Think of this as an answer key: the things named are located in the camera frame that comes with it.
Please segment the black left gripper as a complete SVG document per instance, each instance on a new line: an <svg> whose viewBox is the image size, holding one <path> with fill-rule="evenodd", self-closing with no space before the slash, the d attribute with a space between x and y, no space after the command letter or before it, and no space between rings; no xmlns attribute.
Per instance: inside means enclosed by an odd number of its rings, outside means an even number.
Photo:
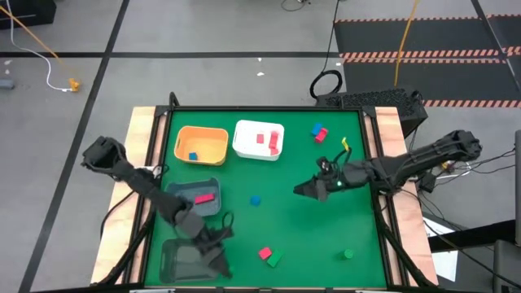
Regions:
<svg viewBox="0 0 521 293"><path fill-rule="evenodd" d="M203 222L189 225L190 242L202 254L202 262L225 278L232 278L230 265L222 249L222 241L234 236L233 225L223 225L219 230L208 228Z"/></svg>

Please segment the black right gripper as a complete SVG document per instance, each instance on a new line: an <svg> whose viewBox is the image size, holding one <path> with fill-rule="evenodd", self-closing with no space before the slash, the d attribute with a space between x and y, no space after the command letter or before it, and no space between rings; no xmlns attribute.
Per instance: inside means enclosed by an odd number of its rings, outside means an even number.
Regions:
<svg viewBox="0 0 521 293"><path fill-rule="evenodd" d="M342 167L337 163L337 171L329 176L312 176L311 179L296 185L294 192L320 202L327 201L329 192L362 187L367 183L367 170L364 161L346 162Z"/></svg>

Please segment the dark green plastic bin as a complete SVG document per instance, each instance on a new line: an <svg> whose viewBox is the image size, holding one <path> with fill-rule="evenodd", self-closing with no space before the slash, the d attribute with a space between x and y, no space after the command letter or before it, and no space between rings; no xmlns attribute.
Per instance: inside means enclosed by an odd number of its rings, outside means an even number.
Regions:
<svg viewBox="0 0 521 293"><path fill-rule="evenodd" d="M197 248L186 239L163 242L159 275L163 284L210 281L217 277L203 264Z"/></svg>

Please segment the blue-grey plastic bin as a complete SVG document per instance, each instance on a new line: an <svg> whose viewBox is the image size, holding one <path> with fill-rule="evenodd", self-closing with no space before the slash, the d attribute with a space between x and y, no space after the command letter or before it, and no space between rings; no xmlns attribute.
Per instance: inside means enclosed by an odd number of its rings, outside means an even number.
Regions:
<svg viewBox="0 0 521 293"><path fill-rule="evenodd" d="M193 181L188 183L170 183L167 192L182 198L192 204L192 211L199 216L214 216L221 210L221 188L220 183L215 177L211 177L206 181ZM194 199L198 195L214 194L215 199L212 202L203 204L194 204Z"/></svg>

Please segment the white plastic bin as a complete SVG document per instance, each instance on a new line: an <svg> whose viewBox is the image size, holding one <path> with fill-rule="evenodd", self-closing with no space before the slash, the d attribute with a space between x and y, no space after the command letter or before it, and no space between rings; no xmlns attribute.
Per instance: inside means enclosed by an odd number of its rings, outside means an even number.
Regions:
<svg viewBox="0 0 521 293"><path fill-rule="evenodd" d="M235 126L232 147L237 155L243 158L276 161L282 154L284 130L282 125L276 123L239 120ZM271 156L269 151L269 138L273 131L280 133L278 141L280 153L276 156ZM264 135L262 144L256 142L256 135L260 133Z"/></svg>

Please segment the wooden side board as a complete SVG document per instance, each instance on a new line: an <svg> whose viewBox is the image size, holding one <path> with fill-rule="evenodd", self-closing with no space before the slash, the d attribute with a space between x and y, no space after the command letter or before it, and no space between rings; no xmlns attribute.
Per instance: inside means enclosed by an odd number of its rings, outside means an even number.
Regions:
<svg viewBox="0 0 521 293"><path fill-rule="evenodd" d="M406 153L405 138L397 109L376 107L375 111L383 153L388 156ZM400 191L392 197L402 246L424 276L437 285L438 279L415 184L408 182L403 185L403 189L405 191Z"/></svg>
<svg viewBox="0 0 521 293"><path fill-rule="evenodd" d="M146 164L154 112L154 107L135 107L132 111L124 145L127 160L134 167ZM137 206L138 196L133 194L106 220L91 283L105 278L127 249Z"/></svg>

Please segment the black computer tower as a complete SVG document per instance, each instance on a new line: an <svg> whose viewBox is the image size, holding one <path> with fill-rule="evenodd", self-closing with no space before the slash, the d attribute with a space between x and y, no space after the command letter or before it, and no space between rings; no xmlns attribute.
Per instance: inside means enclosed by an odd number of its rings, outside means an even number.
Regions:
<svg viewBox="0 0 521 293"><path fill-rule="evenodd" d="M417 90L395 88L360 93L334 93L315 98L318 107L394 107L401 122L402 133L407 138L428 118L422 95Z"/></svg>

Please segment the orange plastic bin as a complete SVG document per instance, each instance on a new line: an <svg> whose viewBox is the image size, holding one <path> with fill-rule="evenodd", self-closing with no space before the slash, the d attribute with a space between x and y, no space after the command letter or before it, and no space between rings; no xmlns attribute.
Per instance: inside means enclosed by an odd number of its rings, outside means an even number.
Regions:
<svg viewBox="0 0 521 293"><path fill-rule="evenodd" d="M177 133L173 153L187 163L220 166L225 162L228 142L225 129L186 125ZM191 152L197 154L197 160L189 159Z"/></svg>

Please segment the white paper sheet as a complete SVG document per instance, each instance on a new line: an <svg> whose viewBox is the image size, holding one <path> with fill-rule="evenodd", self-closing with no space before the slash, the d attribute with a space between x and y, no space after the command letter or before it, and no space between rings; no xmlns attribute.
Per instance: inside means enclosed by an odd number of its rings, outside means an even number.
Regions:
<svg viewBox="0 0 521 293"><path fill-rule="evenodd" d="M427 218L423 218L423 220L428 237L434 237L437 234L448 234L453 232L453 230L451 230L450 228L440 225ZM431 254L432 259L434 261L436 274L439 277L447 279L451 282L455 282L458 266L458 251L432 251Z"/></svg>

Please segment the black desk beam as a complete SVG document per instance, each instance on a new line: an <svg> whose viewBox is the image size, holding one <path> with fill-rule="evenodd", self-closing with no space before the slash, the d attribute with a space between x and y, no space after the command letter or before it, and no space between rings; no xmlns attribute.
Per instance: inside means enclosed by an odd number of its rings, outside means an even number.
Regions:
<svg viewBox="0 0 521 293"><path fill-rule="evenodd" d="M521 228L515 220L502 221L491 225L480 226L467 230L457 230L452 233L428 238L432 252L457 250L471 247L492 246L502 240L515 244L521 237Z"/></svg>

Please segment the black hazard-striped floor mat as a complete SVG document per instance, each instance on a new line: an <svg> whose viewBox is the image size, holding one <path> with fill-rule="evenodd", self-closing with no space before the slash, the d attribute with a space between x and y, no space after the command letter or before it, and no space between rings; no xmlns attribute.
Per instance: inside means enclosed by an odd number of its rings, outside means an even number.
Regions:
<svg viewBox="0 0 521 293"><path fill-rule="evenodd" d="M418 90L428 107L521 108L521 15L338 20L348 91Z"/></svg>

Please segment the black box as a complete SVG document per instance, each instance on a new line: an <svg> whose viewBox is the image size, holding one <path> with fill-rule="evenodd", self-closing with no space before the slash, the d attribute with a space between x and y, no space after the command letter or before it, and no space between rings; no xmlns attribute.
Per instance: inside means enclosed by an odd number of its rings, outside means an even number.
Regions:
<svg viewBox="0 0 521 293"><path fill-rule="evenodd" d="M54 0L0 0L0 7L27 27L52 24L57 8Z"/></svg>

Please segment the black table frame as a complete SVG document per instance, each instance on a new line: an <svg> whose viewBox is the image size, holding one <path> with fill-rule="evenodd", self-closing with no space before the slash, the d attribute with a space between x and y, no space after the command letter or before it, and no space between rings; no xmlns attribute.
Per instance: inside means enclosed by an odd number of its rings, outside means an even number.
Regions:
<svg viewBox="0 0 521 293"><path fill-rule="evenodd" d="M208 225L233 225L234 236L224 242L232 278L215 278L210 287L306 287L383 288L391 270L377 230L368 186L334 193L324 202L296 195L293 188L317 171L319 157L332 158L347 138L354 160L370 155L366 126L360 110L316 107L197 107L175 110L154 107L146 164L164 164L161 187L170 183L202 181L215 177L221 185L222 202ZM276 161L251 160L228 150L220 166L185 163L173 153L181 127L193 125L225 129L233 133L239 120L282 125L282 154ZM316 143L316 123L328 129L323 143ZM261 197L258 207L250 204ZM269 247L283 257L275 268L258 251ZM353 258L343 252L351 249Z"/></svg>

